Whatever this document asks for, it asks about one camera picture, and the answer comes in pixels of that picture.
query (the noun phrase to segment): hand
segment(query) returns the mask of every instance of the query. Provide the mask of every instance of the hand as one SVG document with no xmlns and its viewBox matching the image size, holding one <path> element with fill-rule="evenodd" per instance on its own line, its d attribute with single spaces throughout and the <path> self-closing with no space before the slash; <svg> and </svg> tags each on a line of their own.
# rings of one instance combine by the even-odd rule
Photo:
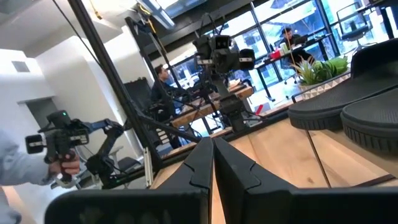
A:
<svg viewBox="0 0 398 224">
<path fill-rule="evenodd" d="M 62 164 L 60 161 L 55 161 L 49 165 L 49 171 L 51 174 L 58 175 L 61 173 L 61 167 L 65 168 L 65 172 L 70 174 L 70 175 L 75 175 L 80 172 L 80 160 L 79 160 L 79 155 L 75 153 L 75 157 L 73 158 L 72 161 L 69 162 L 63 162 Z"/>
</svg>

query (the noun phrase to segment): metal pole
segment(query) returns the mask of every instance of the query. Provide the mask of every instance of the metal pole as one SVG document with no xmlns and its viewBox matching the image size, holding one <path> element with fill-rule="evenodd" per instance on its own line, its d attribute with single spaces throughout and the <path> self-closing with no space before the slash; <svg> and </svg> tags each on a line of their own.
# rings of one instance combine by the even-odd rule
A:
<svg viewBox="0 0 398 224">
<path fill-rule="evenodd" d="M 331 25 L 330 25 L 330 22 L 329 22 L 329 19 L 328 19 L 328 16 L 327 16 L 327 14 L 326 14 L 326 11 L 325 11 L 325 8 L 324 8 L 324 6 L 323 6 L 322 1 L 321 1 L 321 0 L 315 0 L 315 3 L 317 4 L 317 6 L 318 6 L 318 8 L 319 8 L 319 11 L 320 11 L 320 14 L 321 14 L 321 17 L 322 17 L 322 20 L 323 20 L 323 24 L 325 25 L 326 31 L 327 31 L 329 34 L 332 34 L 333 31 L 332 31 L 332 29 L 331 29 Z M 329 38 L 330 38 L 330 40 L 331 40 L 331 41 L 330 41 L 330 42 L 331 42 L 331 47 L 332 47 L 332 49 L 333 49 L 333 51 L 335 52 L 335 55 L 336 55 L 336 57 L 337 57 L 337 56 L 340 55 L 340 50 L 338 49 L 337 41 L 336 41 L 336 39 L 335 39 L 335 36 L 334 36 L 334 35 L 331 35 Z"/>
<path fill-rule="evenodd" d="M 386 28 L 388 39 L 391 40 L 394 38 L 394 31 L 392 30 L 391 22 L 390 19 L 388 18 L 386 7 L 380 7 L 380 14 L 381 17 L 383 18 L 384 27 Z"/>
<path fill-rule="evenodd" d="M 162 167 L 162 159 L 156 151 L 155 146 L 149 138 L 149 134 L 145 127 L 140 126 L 139 118 L 137 116 L 136 106 L 134 102 L 130 99 L 126 87 L 123 85 L 118 72 L 116 71 L 114 64 L 111 61 L 111 58 L 108 52 L 105 49 L 105 46 L 98 35 L 93 21 L 90 19 L 90 16 L 85 9 L 84 4 L 81 0 L 68 0 L 70 7 L 72 8 L 74 14 L 78 22 L 81 25 L 88 41 L 91 44 L 91 47 L 94 50 L 94 53 L 103 69 L 106 77 L 108 78 L 109 83 L 112 86 L 113 91 L 115 92 L 124 112 L 126 113 L 127 120 L 132 124 L 134 130 L 136 131 L 137 136 L 140 136 L 140 139 L 143 139 L 143 145 L 147 145 L 150 150 L 151 158 L 153 159 L 154 169 L 159 171 Z"/>
<path fill-rule="evenodd" d="M 138 36 L 137 32 L 139 32 L 139 31 L 137 30 L 137 32 L 136 32 L 136 25 L 135 25 L 133 19 L 131 19 L 130 17 L 126 17 L 124 20 L 126 21 L 127 27 L 129 28 L 132 36 L 136 40 L 136 43 L 137 43 L 138 49 L 140 51 L 141 57 L 144 58 L 147 66 L 148 66 L 148 68 L 149 68 L 149 70 L 150 70 L 150 72 L 152 74 L 152 77 L 154 77 L 154 81 L 155 81 L 154 84 L 160 87 L 159 89 L 160 89 L 160 94 L 162 95 L 162 101 L 166 105 L 168 112 L 172 116 L 175 116 L 175 108 L 174 108 L 174 104 L 173 104 L 173 99 L 167 94 L 167 92 L 164 89 L 163 85 L 160 83 L 160 80 L 159 80 L 159 78 L 158 78 L 158 76 L 157 76 L 157 74 L 155 72 L 155 69 L 152 66 L 152 63 L 151 63 L 148 55 L 145 53 L 144 46 L 141 43 L 141 40 L 140 40 L 140 38 Z"/>
</svg>

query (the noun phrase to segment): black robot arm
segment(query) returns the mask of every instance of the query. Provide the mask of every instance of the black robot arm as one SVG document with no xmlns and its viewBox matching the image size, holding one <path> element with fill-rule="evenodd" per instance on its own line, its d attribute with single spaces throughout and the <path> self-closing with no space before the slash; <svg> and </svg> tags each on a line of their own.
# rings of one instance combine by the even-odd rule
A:
<svg viewBox="0 0 398 224">
<path fill-rule="evenodd" d="M 108 157 L 114 143 L 123 134 L 125 128 L 119 123 L 105 119 L 95 123 L 85 123 L 89 133 L 102 129 L 106 134 L 106 139 L 102 143 L 98 152 L 88 158 L 86 167 L 93 175 L 99 175 L 102 181 L 108 180 L 113 173 L 113 161 Z"/>
</svg>

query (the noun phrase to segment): green plant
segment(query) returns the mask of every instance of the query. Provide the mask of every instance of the green plant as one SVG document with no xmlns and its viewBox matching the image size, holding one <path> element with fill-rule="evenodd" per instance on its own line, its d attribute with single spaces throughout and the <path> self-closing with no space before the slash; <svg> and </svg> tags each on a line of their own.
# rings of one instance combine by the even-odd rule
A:
<svg viewBox="0 0 398 224">
<path fill-rule="evenodd" d="M 347 58 L 334 58 L 327 62 L 317 62 L 302 59 L 298 65 L 292 65 L 297 74 L 302 77 L 302 85 L 315 85 L 341 75 L 348 69 Z"/>
</svg>

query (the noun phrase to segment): desk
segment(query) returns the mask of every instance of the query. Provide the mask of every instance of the desk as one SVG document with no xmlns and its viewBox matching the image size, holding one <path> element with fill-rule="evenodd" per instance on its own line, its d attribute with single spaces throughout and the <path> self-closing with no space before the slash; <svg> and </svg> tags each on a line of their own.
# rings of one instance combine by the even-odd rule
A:
<svg viewBox="0 0 398 224">
<path fill-rule="evenodd" d="M 294 53 L 294 52 L 297 52 L 297 51 L 299 51 L 299 50 L 303 50 L 303 49 L 305 49 L 306 47 L 309 47 L 309 46 L 311 46 L 311 45 L 313 45 L 313 44 L 318 44 L 318 45 L 319 45 L 319 48 L 320 48 L 320 50 L 321 50 L 321 53 L 322 53 L 323 58 L 325 59 L 325 61 L 327 61 L 327 60 L 329 60 L 329 58 L 328 58 L 328 54 L 327 54 L 327 52 L 326 52 L 326 50 L 325 50 L 325 46 L 323 45 L 322 40 L 325 39 L 325 38 L 327 38 L 327 37 L 329 37 L 329 36 L 331 36 L 331 34 L 323 35 L 323 36 L 321 36 L 321 37 L 316 38 L 315 40 L 310 40 L 309 43 L 304 44 L 304 45 L 302 45 L 301 47 L 294 49 L 294 50 L 293 50 L 293 53 Z M 268 90 L 267 83 L 266 83 L 266 81 L 264 80 L 264 77 L 261 75 L 261 69 L 264 68 L 264 67 L 267 66 L 267 65 L 270 65 L 270 64 L 272 64 L 272 63 L 274 63 L 274 62 L 277 62 L 277 61 L 279 61 L 280 59 L 283 59 L 283 58 L 286 58 L 286 57 L 290 57 L 290 54 L 285 54 L 285 55 L 283 55 L 283 56 L 281 56 L 280 58 L 277 58 L 277 59 L 267 58 L 267 59 L 265 59 L 262 63 L 260 63 L 260 64 L 258 64 L 258 65 L 256 65 L 256 66 L 254 67 L 254 68 L 257 70 L 257 74 L 259 75 L 259 78 L 260 78 L 260 80 L 261 80 L 261 83 L 262 83 L 262 85 L 263 85 L 263 87 L 264 87 L 264 89 L 265 89 L 265 91 L 266 91 L 266 93 L 267 93 L 267 98 L 268 98 L 270 101 L 272 101 L 272 102 L 275 102 L 275 99 L 272 98 L 271 93 L 270 93 L 269 90 Z"/>
<path fill-rule="evenodd" d="M 234 91 L 235 89 L 238 89 L 239 86 L 235 86 L 233 88 L 230 88 L 229 91 Z M 241 100 L 249 98 L 252 94 L 254 93 L 253 88 L 250 86 L 247 86 L 246 88 L 239 90 L 235 92 L 234 94 Z M 220 96 L 218 94 L 212 94 L 211 99 L 214 100 L 213 104 L 215 108 L 218 110 L 220 108 L 220 101 L 218 100 Z M 199 110 L 194 110 L 192 112 L 189 112 L 183 116 L 180 116 L 178 118 L 175 118 L 173 121 L 171 121 L 172 125 L 176 128 L 184 126 L 186 124 L 189 124 L 193 121 L 196 121 L 197 119 L 204 118 L 205 116 L 214 113 L 213 108 L 209 104 L 204 104 L 204 100 L 198 99 L 192 102 L 193 106 L 199 106 L 199 104 L 202 102 L 202 106 L 199 108 Z M 192 108 L 190 106 L 184 106 L 184 109 L 182 112 L 186 112 L 191 110 Z"/>
<path fill-rule="evenodd" d="M 320 156 L 322 162 L 326 164 L 326 173 L 333 187 L 351 187 L 388 173 L 398 175 L 398 163 L 385 159 L 380 159 L 376 163 L 370 157 L 353 152 L 351 146 L 345 144 L 350 144 L 349 140 L 341 142 L 340 139 L 331 138 L 323 131 L 314 131 L 312 135 L 314 141 L 322 144 Z M 263 168 L 298 188 L 326 187 L 306 138 L 302 130 L 291 126 L 289 120 L 284 120 L 243 136 L 230 144 Z M 159 171 L 151 188 L 156 189 L 180 167 L 181 163 Z M 398 181 L 378 187 L 387 185 L 397 186 Z M 216 179 L 213 179 L 211 209 L 213 223 L 225 224 Z"/>
</svg>

